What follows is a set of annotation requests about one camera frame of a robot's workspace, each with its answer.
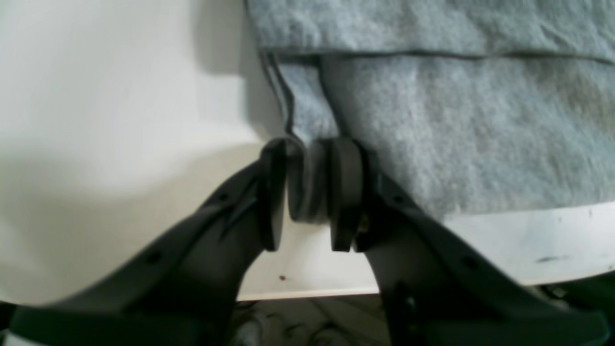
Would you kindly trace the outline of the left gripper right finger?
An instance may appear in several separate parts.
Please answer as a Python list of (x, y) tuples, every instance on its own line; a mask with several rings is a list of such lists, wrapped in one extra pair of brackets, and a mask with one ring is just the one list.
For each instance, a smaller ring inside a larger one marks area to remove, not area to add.
[(601, 346), (606, 316), (536, 296), (427, 215), (348, 138), (329, 145), (332, 249), (362, 253), (393, 346)]

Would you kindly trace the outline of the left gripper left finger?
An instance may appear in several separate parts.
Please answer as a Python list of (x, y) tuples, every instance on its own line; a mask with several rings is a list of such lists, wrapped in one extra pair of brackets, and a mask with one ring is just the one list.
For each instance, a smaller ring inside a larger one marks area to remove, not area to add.
[(45, 346), (222, 344), (247, 270), (280, 245), (285, 144), (271, 140), (257, 161), (103, 280), (49, 305), (18, 307), (11, 336)]

